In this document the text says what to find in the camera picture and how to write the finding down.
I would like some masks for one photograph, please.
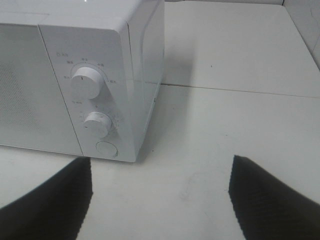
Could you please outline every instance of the timer knob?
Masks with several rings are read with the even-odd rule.
[[[71,78],[71,87],[87,99],[96,98],[105,81],[101,74],[91,67],[80,67]]]
[[[108,135],[112,121],[102,112],[93,111],[86,117],[83,126],[88,129],[91,135],[102,139]]]

